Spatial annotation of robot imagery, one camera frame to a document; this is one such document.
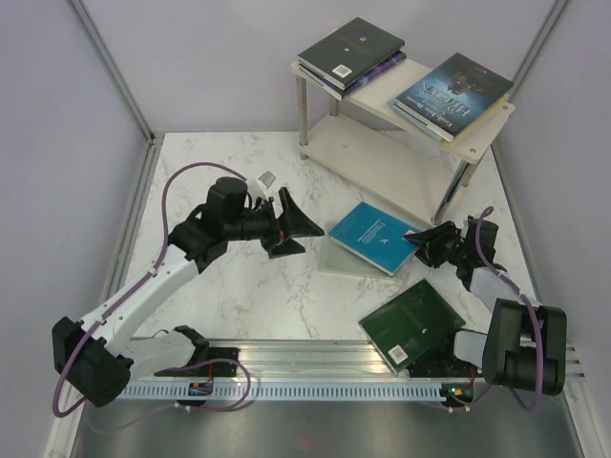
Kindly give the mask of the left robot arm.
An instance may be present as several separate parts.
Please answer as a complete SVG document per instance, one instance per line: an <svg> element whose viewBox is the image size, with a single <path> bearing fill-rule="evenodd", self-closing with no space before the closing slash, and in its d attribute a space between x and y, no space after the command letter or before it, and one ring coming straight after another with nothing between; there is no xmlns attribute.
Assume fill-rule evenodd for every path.
<svg viewBox="0 0 611 458"><path fill-rule="evenodd" d="M166 369L190 377L208 367L204 338L180 326L161 338L134 341L139 327L176 291L223 256L233 241L260 242L271 259L299 255L301 238L319 238L324 230L279 191L282 212L272 198L246 205L248 186L237 177L221 177L173 230L164 232L159 257L141 278L78 321L61 318L52 328L53 365L60 378L54 393L70 383L93 406L106 406L133 379Z"/></svg>

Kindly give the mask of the black book Moon and Sixpence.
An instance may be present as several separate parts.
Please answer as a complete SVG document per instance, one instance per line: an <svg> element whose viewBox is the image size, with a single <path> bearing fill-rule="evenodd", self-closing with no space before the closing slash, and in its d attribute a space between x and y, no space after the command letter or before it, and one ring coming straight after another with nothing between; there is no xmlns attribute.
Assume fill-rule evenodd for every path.
<svg viewBox="0 0 611 458"><path fill-rule="evenodd" d="M297 60L343 90L404 46L402 38L356 17L300 52Z"/></svg>

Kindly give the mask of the light blue cat book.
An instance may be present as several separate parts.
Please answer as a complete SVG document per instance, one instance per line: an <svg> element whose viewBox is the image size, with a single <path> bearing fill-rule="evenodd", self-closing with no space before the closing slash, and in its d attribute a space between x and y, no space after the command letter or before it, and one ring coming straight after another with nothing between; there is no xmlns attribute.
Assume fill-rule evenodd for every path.
<svg viewBox="0 0 611 458"><path fill-rule="evenodd" d="M394 99L389 101L388 105L389 105L389 107L394 112L396 112L397 114L401 115L404 119L408 120L408 122L410 124L412 124L413 126L417 127L423 133L425 133L428 136L434 138L435 140L438 140L440 142L448 143L448 140L446 138L444 138L439 133L434 132L433 130L431 130L425 122L421 121L420 119L414 117L412 114L408 113L405 109L403 109L401 106L399 106Z"/></svg>

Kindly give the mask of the purple galaxy cover book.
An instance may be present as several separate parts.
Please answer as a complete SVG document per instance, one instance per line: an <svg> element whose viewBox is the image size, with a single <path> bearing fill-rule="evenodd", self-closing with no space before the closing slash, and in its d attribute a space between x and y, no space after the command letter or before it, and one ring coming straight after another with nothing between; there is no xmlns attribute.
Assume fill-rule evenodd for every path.
<svg viewBox="0 0 611 458"><path fill-rule="evenodd" d="M363 75L359 76L345 89L340 89L339 87L334 86L330 81L317 74L316 72L309 70L302 64L299 64L297 68L304 74L307 74L309 77L311 77L318 86L326 90L332 97L337 100L343 100L346 96L351 95L360 90L361 88L367 86L368 83L371 83L389 70L401 64L406 59L407 55L404 52L397 51L384 61L378 63L375 67L368 70Z"/></svg>

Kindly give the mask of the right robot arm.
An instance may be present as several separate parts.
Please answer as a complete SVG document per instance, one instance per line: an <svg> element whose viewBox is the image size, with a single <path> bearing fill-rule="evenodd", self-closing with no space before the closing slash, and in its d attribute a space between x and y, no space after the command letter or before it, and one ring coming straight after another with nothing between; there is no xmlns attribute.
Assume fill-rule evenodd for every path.
<svg viewBox="0 0 611 458"><path fill-rule="evenodd" d="M557 396L566 378L566 314L527 296L494 262L497 232L497 224L469 217L465 231L446 221L423 232L410 230L403 239L416 245L425 265L453 265L463 286L491 310L479 364L486 382Z"/></svg>

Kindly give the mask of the yellow book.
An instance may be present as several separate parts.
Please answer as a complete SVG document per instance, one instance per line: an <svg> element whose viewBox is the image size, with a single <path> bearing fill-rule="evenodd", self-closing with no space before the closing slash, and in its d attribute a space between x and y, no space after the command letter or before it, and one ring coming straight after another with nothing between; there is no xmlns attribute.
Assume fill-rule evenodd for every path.
<svg viewBox="0 0 611 458"><path fill-rule="evenodd" d="M494 115L499 109L501 109L506 102L509 101L510 95L506 93L498 99L498 101L492 105L486 112L484 112L478 119L467 126L459 135L456 135L453 140L442 140L441 143L444 146L450 145L455 141L461 140L463 137L468 136L472 131L478 129L482 123L488 120L489 117Z"/></svg>

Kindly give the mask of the clear plastic file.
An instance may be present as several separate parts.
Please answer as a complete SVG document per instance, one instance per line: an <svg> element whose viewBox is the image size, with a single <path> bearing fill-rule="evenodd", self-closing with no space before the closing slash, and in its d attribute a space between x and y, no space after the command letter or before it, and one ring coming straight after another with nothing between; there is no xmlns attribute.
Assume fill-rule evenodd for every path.
<svg viewBox="0 0 611 458"><path fill-rule="evenodd" d="M333 243L330 238L321 242L318 268L320 272L361 278L388 280L390 276Z"/></svg>

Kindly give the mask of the bright blue book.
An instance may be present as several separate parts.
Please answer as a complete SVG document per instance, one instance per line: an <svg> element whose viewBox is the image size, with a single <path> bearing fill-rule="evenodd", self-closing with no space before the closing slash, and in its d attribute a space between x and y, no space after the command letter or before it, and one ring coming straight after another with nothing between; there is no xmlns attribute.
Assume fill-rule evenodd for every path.
<svg viewBox="0 0 611 458"><path fill-rule="evenodd" d="M330 230L329 236L335 244L393 277L417 250L405 236L420 232L362 201Z"/></svg>

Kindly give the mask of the dark blue Wuthering Heights book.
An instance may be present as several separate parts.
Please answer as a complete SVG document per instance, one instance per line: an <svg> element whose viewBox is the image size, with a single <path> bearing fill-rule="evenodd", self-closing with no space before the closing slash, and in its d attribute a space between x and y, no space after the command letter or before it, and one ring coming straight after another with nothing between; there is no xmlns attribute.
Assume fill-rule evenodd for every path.
<svg viewBox="0 0 611 458"><path fill-rule="evenodd" d="M513 85L513 81L457 52L392 99L450 141Z"/></svg>

